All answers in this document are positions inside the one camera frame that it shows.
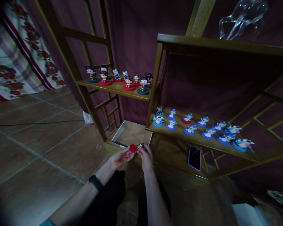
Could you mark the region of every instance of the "tiled floor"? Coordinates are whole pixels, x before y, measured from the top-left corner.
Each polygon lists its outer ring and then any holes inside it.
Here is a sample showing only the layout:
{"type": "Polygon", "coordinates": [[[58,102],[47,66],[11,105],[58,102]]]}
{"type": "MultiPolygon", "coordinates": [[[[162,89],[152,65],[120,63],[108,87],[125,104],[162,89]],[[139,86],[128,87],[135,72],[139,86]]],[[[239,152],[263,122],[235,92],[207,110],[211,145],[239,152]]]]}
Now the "tiled floor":
{"type": "MultiPolygon", "coordinates": [[[[68,89],[0,103],[0,125],[83,120],[68,89]]],[[[39,225],[108,159],[94,125],[84,121],[0,127],[0,209],[8,225],[39,225]]],[[[136,225],[144,182],[134,163],[126,171],[126,195],[118,225],[136,225]]],[[[238,191],[224,178],[184,191],[165,184],[174,225],[237,225],[231,198],[238,191]]]]}

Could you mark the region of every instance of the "shelf board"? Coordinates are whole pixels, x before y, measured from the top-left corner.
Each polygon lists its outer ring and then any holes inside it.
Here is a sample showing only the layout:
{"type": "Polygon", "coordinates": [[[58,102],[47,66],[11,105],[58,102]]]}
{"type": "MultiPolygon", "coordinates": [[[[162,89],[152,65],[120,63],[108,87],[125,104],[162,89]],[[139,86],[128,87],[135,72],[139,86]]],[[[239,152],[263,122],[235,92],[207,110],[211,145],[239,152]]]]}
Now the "shelf board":
{"type": "MultiPolygon", "coordinates": [[[[204,139],[201,136],[201,132],[206,130],[206,128],[200,128],[199,126],[197,126],[197,130],[195,131],[194,136],[190,137],[190,136],[186,135],[183,131],[184,131],[185,128],[188,127],[188,125],[184,124],[181,119],[187,113],[189,113],[187,111],[181,111],[181,110],[176,109],[176,115],[175,115],[175,120],[177,122],[176,130],[174,130],[174,131],[168,130],[166,128],[166,124],[169,122],[169,119],[167,118],[167,114],[170,112],[171,109],[172,108],[169,108],[169,107],[166,107],[166,108],[163,109],[163,113],[164,113],[163,118],[164,118],[165,122],[161,127],[155,127],[153,125],[153,118],[155,116],[155,112],[153,112],[152,115],[151,115],[151,119],[150,119],[151,120],[150,126],[149,126],[149,128],[146,128],[146,130],[152,131],[152,132],[155,132],[155,133],[159,133],[159,134],[162,134],[162,135],[165,135],[165,136],[173,137],[173,138],[176,138],[176,139],[179,139],[179,140],[184,140],[184,141],[188,141],[188,142],[191,142],[191,143],[194,143],[194,144],[198,144],[200,146],[207,147],[207,148],[210,148],[210,149],[214,149],[214,150],[223,152],[225,154],[233,155],[233,156],[236,156],[236,157],[239,157],[239,158],[247,159],[247,160],[254,161],[254,162],[258,161],[257,158],[254,156],[254,154],[250,150],[247,150],[246,152],[240,152],[237,149],[235,149],[232,145],[224,146],[224,145],[220,144],[215,139],[216,136],[214,136],[214,139],[210,140],[210,141],[204,139]]],[[[196,124],[196,122],[202,117],[203,117],[202,115],[193,113],[193,120],[192,120],[191,124],[196,124]]],[[[209,119],[210,119],[210,121],[209,121],[210,125],[217,123],[216,119],[211,118],[211,117],[209,117],[209,119]]]]}

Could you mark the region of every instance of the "smartphone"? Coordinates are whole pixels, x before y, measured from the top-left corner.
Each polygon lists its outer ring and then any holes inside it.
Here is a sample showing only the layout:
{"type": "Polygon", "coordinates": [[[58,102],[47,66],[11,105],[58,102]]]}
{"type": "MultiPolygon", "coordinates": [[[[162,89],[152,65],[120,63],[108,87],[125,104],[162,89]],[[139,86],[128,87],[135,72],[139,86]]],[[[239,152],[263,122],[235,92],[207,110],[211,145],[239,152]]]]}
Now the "smartphone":
{"type": "Polygon", "coordinates": [[[189,150],[188,165],[199,172],[201,170],[201,151],[192,145],[189,150]]]}

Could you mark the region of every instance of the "transparent horse figure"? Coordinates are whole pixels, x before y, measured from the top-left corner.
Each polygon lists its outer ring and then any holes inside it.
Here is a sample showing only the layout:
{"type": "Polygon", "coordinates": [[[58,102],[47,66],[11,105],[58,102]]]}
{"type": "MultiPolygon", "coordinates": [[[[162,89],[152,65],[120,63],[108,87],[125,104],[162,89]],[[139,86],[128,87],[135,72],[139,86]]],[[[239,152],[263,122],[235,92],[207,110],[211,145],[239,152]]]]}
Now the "transparent horse figure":
{"type": "Polygon", "coordinates": [[[235,23],[226,40],[232,40],[235,37],[242,35],[246,26],[254,24],[255,35],[252,41],[255,41],[260,32],[261,26],[263,25],[263,15],[266,11],[267,0],[240,0],[235,6],[233,13],[219,21],[220,39],[225,35],[223,23],[235,23]]]}

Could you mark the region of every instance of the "red round base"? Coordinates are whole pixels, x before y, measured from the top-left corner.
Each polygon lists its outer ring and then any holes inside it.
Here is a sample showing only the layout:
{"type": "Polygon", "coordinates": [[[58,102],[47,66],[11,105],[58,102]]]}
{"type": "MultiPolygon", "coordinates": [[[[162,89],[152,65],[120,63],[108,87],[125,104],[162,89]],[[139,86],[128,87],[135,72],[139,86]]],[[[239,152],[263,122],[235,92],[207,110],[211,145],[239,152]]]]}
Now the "red round base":
{"type": "Polygon", "coordinates": [[[112,84],[112,82],[110,82],[110,81],[107,81],[107,82],[99,81],[98,83],[100,85],[111,85],[112,84]]]}
{"type": "Polygon", "coordinates": [[[115,79],[115,78],[113,78],[112,79],[114,82],[122,82],[123,80],[122,79],[115,79]]]}
{"type": "Polygon", "coordinates": [[[186,121],[186,120],[183,120],[184,118],[182,118],[182,122],[185,123],[185,124],[190,124],[191,121],[186,121]]]}
{"type": "Polygon", "coordinates": [[[135,90],[135,87],[134,86],[131,86],[130,88],[127,87],[127,86],[123,86],[123,89],[126,90],[126,91],[133,91],[135,90]]]}

